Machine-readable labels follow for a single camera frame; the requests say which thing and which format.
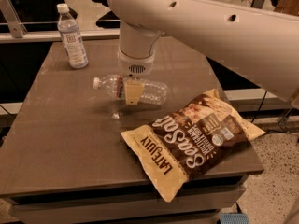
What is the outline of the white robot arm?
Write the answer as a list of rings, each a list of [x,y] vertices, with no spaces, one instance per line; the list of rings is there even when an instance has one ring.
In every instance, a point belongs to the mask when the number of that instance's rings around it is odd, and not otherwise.
[[[299,108],[299,18],[210,0],[107,0],[121,66],[152,62],[161,33]]]

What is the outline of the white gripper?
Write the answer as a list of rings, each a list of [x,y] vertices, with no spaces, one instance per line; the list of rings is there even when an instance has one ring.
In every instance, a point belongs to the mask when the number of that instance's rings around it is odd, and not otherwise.
[[[118,51],[118,67],[122,73],[131,77],[147,76],[154,63],[155,53],[146,58],[132,58],[121,50]],[[144,90],[140,79],[128,78],[124,81],[125,102],[128,105],[137,105]]]

